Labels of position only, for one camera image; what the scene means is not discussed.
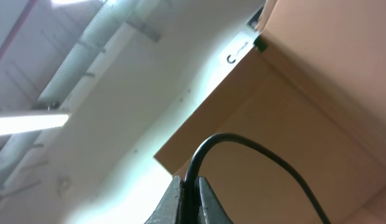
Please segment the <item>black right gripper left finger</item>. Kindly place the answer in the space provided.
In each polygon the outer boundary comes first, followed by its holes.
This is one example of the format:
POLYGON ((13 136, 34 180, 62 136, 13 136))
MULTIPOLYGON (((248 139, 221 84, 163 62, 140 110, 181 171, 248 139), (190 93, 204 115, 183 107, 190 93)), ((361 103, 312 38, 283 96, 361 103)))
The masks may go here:
POLYGON ((144 224, 180 224, 184 201, 184 181, 180 176, 172 178, 157 207, 144 224))

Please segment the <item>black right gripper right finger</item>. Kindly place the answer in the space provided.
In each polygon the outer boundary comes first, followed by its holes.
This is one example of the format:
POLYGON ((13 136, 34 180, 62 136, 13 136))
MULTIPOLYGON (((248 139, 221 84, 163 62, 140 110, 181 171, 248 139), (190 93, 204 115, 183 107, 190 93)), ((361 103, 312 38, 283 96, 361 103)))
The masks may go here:
POLYGON ((197 178, 195 191, 198 199, 198 224, 233 224, 205 177, 197 178))

